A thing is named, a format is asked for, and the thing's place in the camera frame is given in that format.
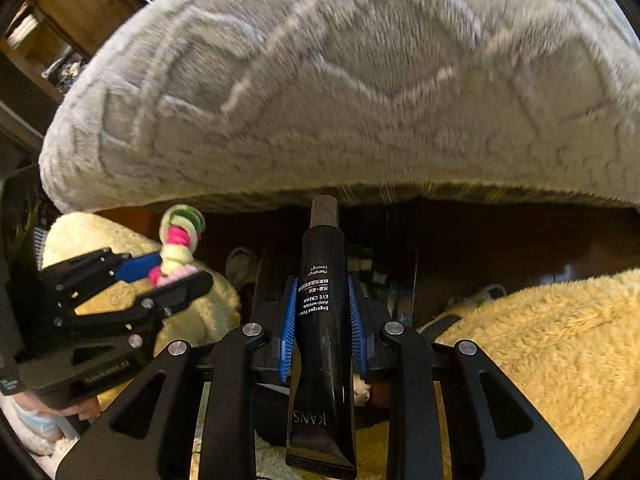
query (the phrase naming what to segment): brown wooden floor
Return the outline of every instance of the brown wooden floor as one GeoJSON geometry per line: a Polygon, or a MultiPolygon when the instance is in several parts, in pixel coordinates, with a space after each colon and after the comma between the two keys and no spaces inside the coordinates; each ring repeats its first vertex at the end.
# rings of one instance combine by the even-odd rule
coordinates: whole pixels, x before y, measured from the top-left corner
{"type": "MultiPolygon", "coordinates": [[[[103,215],[158,238],[161,214],[127,209],[103,215]]],[[[440,313],[451,296],[472,294],[491,283],[514,292],[640,264],[640,215],[635,210],[416,201],[410,215],[408,235],[419,247],[415,326],[440,313]]],[[[359,218],[356,210],[341,211],[341,216],[349,224],[359,218]]],[[[196,256],[224,272],[226,256],[240,245],[259,253],[271,243],[296,253],[308,212],[286,208],[207,214],[206,219],[207,230],[196,256]]]]}

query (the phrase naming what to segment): black tube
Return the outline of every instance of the black tube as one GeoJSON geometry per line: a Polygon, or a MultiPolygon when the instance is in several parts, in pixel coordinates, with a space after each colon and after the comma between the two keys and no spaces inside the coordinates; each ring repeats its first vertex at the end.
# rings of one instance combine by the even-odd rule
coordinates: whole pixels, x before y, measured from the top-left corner
{"type": "MultiPolygon", "coordinates": [[[[334,209],[337,224],[337,204],[334,209]]],[[[296,301],[300,355],[294,357],[291,377],[286,462],[352,480],[356,452],[345,240],[333,221],[317,220],[312,212],[312,227],[303,237],[296,301]]]]}

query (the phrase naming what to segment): metal screw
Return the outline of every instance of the metal screw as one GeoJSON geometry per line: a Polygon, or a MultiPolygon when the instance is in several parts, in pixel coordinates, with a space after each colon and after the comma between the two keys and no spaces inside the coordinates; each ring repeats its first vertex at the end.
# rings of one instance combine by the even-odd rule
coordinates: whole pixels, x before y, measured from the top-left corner
{"type": "Polygon", "coordinates": [[[131,346],[132,348],[140,348],[143,343],[142,336],[139,336],[138,334],[131,334],[128,341],[129,346],[131,346]]]}
{"type": "Polygon", "coordinates": [[[463,341],[458,345],[458,350],[460,350],[464,355],[475,355],[478,351],[478,347],[471,341],[463,341]]]}
{"type": "Polygon", "coordinates": [[[187,343],[184,341],[174,341],[169,345],[169,354],[182,355],[187,351],[187,343]]]}
{"type": "Polygon", "coordinates": [[[242,333],[249,337],[253,337],[262,332],[262,327],[257,323],[247,323],[242,327],[242,333]]]}
{"type": "Polygon", "coordinates": [[[404,332],[404,326],[402,323],[398,323],[397,321],[389,321],[385,325],[385,332],[390,335],[400,335],[404,332]]]}

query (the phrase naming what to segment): cream fleece fabric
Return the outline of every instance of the cream fleece fabric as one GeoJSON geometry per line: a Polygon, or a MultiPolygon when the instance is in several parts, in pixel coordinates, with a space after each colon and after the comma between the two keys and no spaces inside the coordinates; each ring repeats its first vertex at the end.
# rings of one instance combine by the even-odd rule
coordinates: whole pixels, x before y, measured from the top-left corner
{"type": "Polygon", "coordinates": [[[156,0],[66,96],[42,182],[64,211],[637,205],[639,80],[614,0],[156,0]]]}

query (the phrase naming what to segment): cushion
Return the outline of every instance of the cushion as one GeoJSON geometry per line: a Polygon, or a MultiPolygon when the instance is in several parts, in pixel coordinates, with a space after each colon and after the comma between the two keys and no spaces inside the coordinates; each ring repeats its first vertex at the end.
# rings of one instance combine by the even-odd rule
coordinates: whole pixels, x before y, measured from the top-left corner
{"type": "Polygon", "coordinates": [[[639,80],[614,0],[156,0],[66,96],[42,181],[64,211],[637,205],[639,80]]]}

